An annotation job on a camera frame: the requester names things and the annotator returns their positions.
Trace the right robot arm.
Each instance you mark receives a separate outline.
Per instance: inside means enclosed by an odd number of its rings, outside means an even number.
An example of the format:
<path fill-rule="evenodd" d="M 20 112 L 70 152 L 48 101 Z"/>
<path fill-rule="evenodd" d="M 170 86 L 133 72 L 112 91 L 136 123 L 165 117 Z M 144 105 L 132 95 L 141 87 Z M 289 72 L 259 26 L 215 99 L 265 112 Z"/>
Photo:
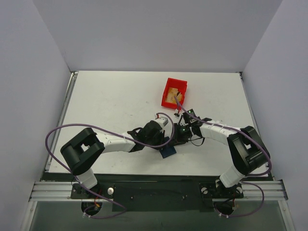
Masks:
<path fill-rule="evenodd" d="M 201 119 L 194 110 L 182 113 L 180 121 L 174 124 L 174 135 L 170 146 L 183 145 L 193 136 L 205 141 L 211 139 L 228 146 L 232 165 L 219 176 L 215 184 L 216 194 L 225 197 L 232 192 L 232 187 L 249 176 L 262 165 L 270 162 L 270 154 L 259 134 L 252 126 L 234 128 L 216 122 L 211 118 Z"/>

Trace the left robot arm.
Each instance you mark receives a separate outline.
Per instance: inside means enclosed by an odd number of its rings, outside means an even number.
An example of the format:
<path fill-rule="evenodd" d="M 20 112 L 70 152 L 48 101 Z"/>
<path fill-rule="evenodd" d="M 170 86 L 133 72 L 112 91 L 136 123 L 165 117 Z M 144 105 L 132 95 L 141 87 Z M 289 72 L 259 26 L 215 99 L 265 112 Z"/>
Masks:
<path fill-rule="evenodd" d="M 83 185 L 83 194 L 88 198 L 94 198 L 98 195 L 99 186 L 91 167 L 98 157 L 102 153 L 141 151 L 145 144 L 159 149 L 160 145 L 165 143 L 164 132 L 167 124 L 168 119 L 160 117 L 119 137 L 85 128 L 68 141 L 60 152 L 72 174 Z"/>

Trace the blue leather card holder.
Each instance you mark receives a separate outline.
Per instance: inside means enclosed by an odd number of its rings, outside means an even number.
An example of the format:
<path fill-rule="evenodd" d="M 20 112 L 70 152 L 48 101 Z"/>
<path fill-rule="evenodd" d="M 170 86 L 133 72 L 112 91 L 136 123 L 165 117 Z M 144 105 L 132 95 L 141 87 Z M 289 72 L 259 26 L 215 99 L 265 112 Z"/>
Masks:
<path fill-rule="evenodd" d="M 164 146 L 162 149 L 159 150 L 159 152 L 162 158 L 167 158 L 177 153 L 174 146 Z"/>

